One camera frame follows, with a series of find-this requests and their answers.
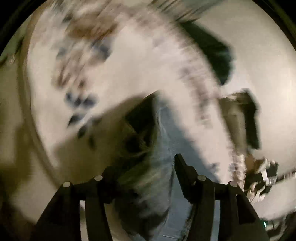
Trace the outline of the light blue denim jeans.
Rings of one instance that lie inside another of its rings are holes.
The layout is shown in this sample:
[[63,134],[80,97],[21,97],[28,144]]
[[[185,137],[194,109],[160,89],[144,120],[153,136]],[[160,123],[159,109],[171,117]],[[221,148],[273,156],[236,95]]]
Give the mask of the light blue denim jeans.
[[110,120],[120,185],[114,206],[125,240],[178,240],[192,208],[175,176],[175,154],[198,173],[217,179],[189,135],[201,125],[199,113],[188,104],[132,98],[116,106]]

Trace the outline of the floral bed blanket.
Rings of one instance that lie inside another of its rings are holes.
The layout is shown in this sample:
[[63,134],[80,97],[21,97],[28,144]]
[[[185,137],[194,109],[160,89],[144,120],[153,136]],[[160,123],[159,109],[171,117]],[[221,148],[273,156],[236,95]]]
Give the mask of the floral bed blanket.
[[29,21],[22,66],[33,138],[55,182],[83,182],[135,155],[126,137],[146,149],[152,116],[167,149],[199,173],[243,179],[207,57],[155,7],[47,1]]

